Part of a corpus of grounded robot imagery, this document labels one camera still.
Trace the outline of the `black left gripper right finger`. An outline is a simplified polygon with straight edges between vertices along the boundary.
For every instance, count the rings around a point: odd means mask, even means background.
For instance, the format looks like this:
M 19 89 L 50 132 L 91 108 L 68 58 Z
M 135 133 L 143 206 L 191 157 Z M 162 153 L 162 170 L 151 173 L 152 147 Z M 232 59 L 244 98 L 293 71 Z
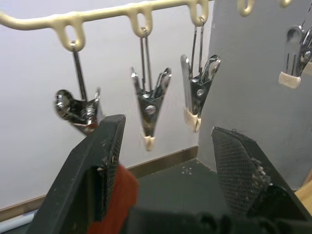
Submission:
M 312 218 L 255 140 L 220 127 L 211 136 L 219 184 L 233 215 Z

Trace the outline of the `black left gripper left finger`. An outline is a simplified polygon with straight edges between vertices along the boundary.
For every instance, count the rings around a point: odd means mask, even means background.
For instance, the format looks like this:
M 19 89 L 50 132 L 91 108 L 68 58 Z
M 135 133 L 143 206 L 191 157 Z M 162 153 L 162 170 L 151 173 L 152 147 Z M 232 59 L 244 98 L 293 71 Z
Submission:
M 105 117 L 68 155 L 29 234 L 86 234 L 105 217 L 119 164 L 125 115 Z

